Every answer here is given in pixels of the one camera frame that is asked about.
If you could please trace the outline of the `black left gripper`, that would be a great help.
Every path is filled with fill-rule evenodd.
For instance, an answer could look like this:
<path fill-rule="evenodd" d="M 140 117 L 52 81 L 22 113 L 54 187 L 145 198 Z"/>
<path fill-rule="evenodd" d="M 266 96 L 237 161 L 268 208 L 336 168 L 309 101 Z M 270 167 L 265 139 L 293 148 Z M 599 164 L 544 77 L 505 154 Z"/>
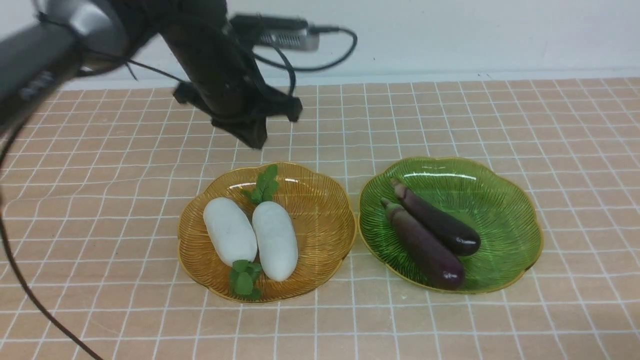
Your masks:
<path fill-rule="evenodd" d="M 268 118 L 285 117 L 296 123 L 303 111 L 297 96 L 243 76 L 195 76 L 191 82 L 179 82 L 173 96 L 179 104 L 192 105 L 210 116 L 212 126 L 233 135 L 252 150 L 265 146 Z"/>

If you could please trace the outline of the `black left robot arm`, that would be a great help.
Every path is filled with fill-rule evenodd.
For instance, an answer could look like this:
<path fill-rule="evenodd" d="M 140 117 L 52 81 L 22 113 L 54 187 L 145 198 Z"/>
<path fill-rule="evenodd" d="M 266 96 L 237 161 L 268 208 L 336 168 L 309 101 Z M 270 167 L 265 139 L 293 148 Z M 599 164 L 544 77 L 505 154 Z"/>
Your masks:
<path fill-rule="evenodd" d="M 268 117 L 300 118 L 301 100 L 265 84 L 235 39 L 224 0 L 48 0 L 36 23 L 1 41 L 1 132 L 23 125 L 68 81 L 132 63 L 156 35 L 188 77 L 174 99 L 249 148 L 265 145 Z"/>

